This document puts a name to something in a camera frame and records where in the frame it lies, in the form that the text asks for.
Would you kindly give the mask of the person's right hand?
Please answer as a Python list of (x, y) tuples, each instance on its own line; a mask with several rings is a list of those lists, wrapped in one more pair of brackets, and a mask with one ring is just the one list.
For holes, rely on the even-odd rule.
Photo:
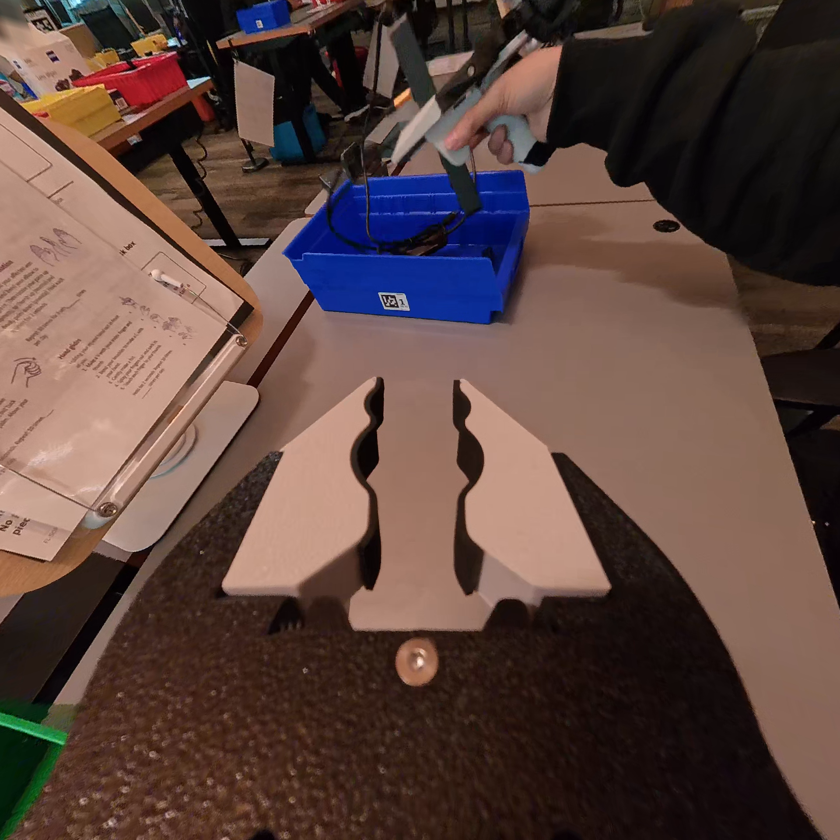
[(501, 116), (525, 118), (535, 139), (545, 142), (562, 52), (561, 45), (544, 47), (511, 66), (458, 121), (445, 140), (447, 150), (474, 149), (489, 138), (489, 150), (498, 162), (511, 164), (514, 147), (507, 129), (487, 131), (489, 122)]

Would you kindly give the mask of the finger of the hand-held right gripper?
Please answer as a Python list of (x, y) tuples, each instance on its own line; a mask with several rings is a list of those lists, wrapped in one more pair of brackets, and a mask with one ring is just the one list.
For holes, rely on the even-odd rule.
[(417, 147), (432, 144), (443, 161), (459, 165), (459, 151), (447, 147), (447, 137), (459, 121), (459, 94), (442, 94), (429, 99), (400, 132), (392, 153), (392, 163), (406, 161)]

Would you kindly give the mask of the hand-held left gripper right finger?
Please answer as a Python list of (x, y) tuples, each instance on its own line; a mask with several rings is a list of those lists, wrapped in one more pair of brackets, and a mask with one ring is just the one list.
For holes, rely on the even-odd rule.
[(467, 596), (538, 607), (602, 598), (611, 582), (548, 446), (466, 380), (453, 386), (454, 566)]

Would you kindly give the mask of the wooden document stand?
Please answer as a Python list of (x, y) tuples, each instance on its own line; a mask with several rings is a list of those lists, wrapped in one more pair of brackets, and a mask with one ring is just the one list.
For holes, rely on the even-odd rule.
[[(133, 265), (150, 269), (167, 288), (220, 315), (232, 336), (205, 359), (142, 445), (136, 463), (123, 471), (119, 510), (100, 509), (109, 520), (85, 520), (48, 563), (2, 550), (2, 598), (57, 582), (104, 539), (107, 548), (130, 551), (163, 535), (257, 407), (256, 388), (228, 381), (228, 375), (263, 324), (248, 283), (98, 143), (29, 114), (3, 94), (2, 126), (19, 125), (24, 139), (36, 137), (36, 150), (56, 159), (59, 173), (70, 176), (69, 185), (48, 189), (53, 198), (66, 198), (80, 220), (102, 228)], [(116, 535), (108, 537), (112, 528)]]

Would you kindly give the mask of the red plastic bin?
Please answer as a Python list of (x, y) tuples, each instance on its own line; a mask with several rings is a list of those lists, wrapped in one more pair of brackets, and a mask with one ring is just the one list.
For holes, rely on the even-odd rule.
[(147, 109), (173, 93), (189, 88), (175, 52), (120, 61), (72, 80), (71, 84), (74, 88), (102, 85), (109, 91), (116, 91), (135, 109)]

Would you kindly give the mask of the blue storage box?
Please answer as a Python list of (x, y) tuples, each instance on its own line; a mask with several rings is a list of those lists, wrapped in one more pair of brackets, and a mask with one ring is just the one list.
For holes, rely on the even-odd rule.
[[(315, 154), (327, 144), (327, 134), (317, 110), (307, 108), (302, 115), (303, 126), (308, 133), (310, 145)], [(269, 148), (272, 159), (281, 164), (305, 162), (298, 135), (290, 120), (274, 126), (274, 144)]]

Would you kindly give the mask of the green plastic bin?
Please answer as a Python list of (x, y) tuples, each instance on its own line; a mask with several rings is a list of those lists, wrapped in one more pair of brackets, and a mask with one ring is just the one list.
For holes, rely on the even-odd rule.
[(39, 798), (67, 743), (67, 730), (47, 723), (50, 708), (1, 701), (1, 838), (11, 837)]

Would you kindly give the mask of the printed instruction sheets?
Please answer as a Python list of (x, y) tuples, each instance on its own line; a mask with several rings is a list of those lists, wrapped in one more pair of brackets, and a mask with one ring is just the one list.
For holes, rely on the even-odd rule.
[(119, 510), (121, 474), (232, 332), (53, 198), (70, 176), (24, 136), (2, 126), (2, 550), (48, 563)]

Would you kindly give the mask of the person's right forearm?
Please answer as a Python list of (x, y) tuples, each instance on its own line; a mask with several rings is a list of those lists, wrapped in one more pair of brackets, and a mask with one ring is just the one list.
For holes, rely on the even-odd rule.
[(603, 151), (617, 186), (751, 270), (838, 286), (838, 38), (766, 47), (713, 2), (571, 39), (556, 79), (550, 147)]

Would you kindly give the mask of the white cardboard box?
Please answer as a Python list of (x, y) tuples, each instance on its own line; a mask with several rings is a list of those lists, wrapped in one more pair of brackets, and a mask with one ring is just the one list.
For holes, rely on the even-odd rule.
[(30, 24), (2, 30), (1, 55), (37, 98), (72, 89), (91, 74), (86, 58), (58, 32), (42, 33)]

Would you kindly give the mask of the hanging white paper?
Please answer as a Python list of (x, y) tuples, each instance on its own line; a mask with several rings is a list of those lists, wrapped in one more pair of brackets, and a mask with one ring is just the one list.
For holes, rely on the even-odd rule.
[(275, 84), (269, 72), (234, 60), (234, 98), (241, 140), (267, 147), (275, 145)]
[(384, 98), (393, 97), (400, 70), (391, 29), (380, 23), (374, 24), (363, 74), (365, 89)]

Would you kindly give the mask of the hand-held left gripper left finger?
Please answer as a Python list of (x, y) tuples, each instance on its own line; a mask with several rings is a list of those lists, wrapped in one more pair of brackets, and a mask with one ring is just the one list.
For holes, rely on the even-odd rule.
[(348, 602), (371, 591), (382, 537), (379, 465), (384, 381), (372, 377), (293, 438), (222, 582), (229, 596)]

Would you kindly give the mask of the wooden desk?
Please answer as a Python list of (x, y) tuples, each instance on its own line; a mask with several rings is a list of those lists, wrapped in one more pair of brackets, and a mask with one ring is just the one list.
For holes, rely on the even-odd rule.
[(362, 19), (367, 4), (363, 1), (328, 2), (306, 12), (298, 20), (278, 28), (264, 28), (253, 34), (239, 30), (216, 42), (220, 50), (268, 52), (272, 68), (280, 72), (277, 53), (295, 39), (309, 39), (316, 47), (327, 50), (339, 76), (324, 78), (322, 91), (344, 112), (354, 112), (366, 103), (367, 90), (363, 70), (355, 56), (351, 33), (356, 18)]
[(206, 239), (205, 244), (215, 250), (245, 249), (246, 242), (236, 235), (205, 177), (184, 148), (184, 142), (202, 137), (204, 123), (195, 103), (213, 89), (210, 77), (189, 80), (186, 87), (134, 114), (132, 120), (124, 119), (96, 133), (93, 140), (117, 158), (131, 155), (133, 161), (123, 165), (134, 174), (168, 156), (215, 229), (217, 236)]

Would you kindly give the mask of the yellow plastic bin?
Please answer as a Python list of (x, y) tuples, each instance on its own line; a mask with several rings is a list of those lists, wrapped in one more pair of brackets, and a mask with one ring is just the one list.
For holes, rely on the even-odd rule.
[(24, 102), (23, 107), (36, 117), (52, 119), (88, 138), (122, 121), (117, 106), (103, 85), (58, 91)]

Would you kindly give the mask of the blue plastic bin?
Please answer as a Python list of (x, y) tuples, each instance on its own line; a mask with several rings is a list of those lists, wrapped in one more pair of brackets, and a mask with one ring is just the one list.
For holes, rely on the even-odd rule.
[(236, 1), (233, 4), (239, 30), (247, 35), (283, 28), (291, 22), (287, 1)]
[(515, 287), (530, 205), (524, 174), (477, 174), (466, 217), (445, 174), (343, 184), (284, 250), (321, 309), (489, 323)]

